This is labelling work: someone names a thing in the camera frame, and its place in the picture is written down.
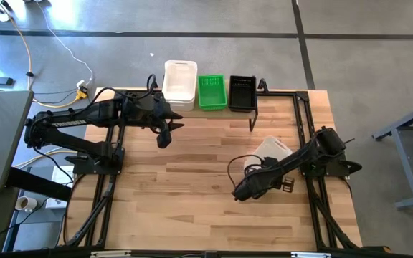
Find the gray floor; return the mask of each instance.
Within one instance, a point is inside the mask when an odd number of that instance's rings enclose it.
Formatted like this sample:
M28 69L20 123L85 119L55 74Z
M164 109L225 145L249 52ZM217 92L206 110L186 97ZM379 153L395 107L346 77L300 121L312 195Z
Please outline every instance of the gray floor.
M413 34L413 0L299 0L305 33ZM35 3L12 0L23 29L45 29ZM89 32L262 32L296 33L290 0L120 0L43 1L52 27ZM12 29L1 23L0 29ZM70 58L53 37L27 37L37 75L35 92L68 90L88 71ZM93 87L143 86L151 73L162 78L168 59L190 59L199 74L264 77L271 88L306 89L298 39L215 39L63 37L95 72ZM397 211L394 202L411 191L391 139L370 135L413 109L413 40L308 39L316 89L329 92L337 131L348 157L364 168L351 177L353 201L365 245L387 245L413 254L413 208ZM0 75L26 88L27 57L20 38L0 36ZM49 96L51 100L64 95ZM73 106L86 105L80 102ZM44 110L33 104L30 115ZM83 135L83 128L70 131ZM23 144L15 163L34 156ZM47 161L37 163L45 166Z

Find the green plastic basket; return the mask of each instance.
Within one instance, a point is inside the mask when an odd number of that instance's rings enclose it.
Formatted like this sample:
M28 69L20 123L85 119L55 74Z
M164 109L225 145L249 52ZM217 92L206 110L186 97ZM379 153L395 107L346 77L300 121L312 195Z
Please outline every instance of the green plastic basket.
M199 105L204 111L223 110L227 106L224 75L199 75Z

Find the black plastic basket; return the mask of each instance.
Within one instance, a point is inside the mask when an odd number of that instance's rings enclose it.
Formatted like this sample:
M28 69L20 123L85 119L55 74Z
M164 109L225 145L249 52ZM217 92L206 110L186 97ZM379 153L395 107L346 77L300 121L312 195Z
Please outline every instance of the black plastic basket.
M229 109L251 112L256 109L256 77L232 75L229 81Z

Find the wooden table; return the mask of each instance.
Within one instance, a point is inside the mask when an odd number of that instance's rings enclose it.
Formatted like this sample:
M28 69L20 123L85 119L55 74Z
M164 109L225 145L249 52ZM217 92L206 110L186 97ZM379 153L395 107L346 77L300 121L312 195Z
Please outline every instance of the wooden table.
M316 129L334 127L328 93L308 93ZM113 92L106 91L100 100L111 97ZM258 103L252 133L243 118L185 118L171 145L159 149L150 130L126 128L124 169L115 187L106 249L315 250L307 188L298 171L288 174L295 178L292 193L271 190L243 203L231 195L226 168L232 158L252 153L269 135L293 151L300 147L291 98L258 97ZM106 131L88 126L85 139L105 140ZM243 177L243 162L232 164L236 181ZM77 185L67 217L69 238L90 213L96 180L89 175ZM361 246L346 184L326 178L326 188L333 217ZM326 236L326 224L320 223Z

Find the white plastic bin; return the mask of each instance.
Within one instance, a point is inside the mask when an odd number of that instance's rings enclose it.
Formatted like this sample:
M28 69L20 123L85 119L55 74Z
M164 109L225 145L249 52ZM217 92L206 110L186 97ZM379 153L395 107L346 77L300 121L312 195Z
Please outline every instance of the white plastic bin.
M194 109L197 85L197 63L169 60L165 62L162 93L172 110Z
M286 145L281 143L277 138L273 136L267 136L253 154L261 157L262 159L264 159L264 157L271 157L276 158L280 161L293 154L293 152L288 147L286 147ZM245 161L243 168L246 168L251 164L261 164L261 161L256 157L249 157Z

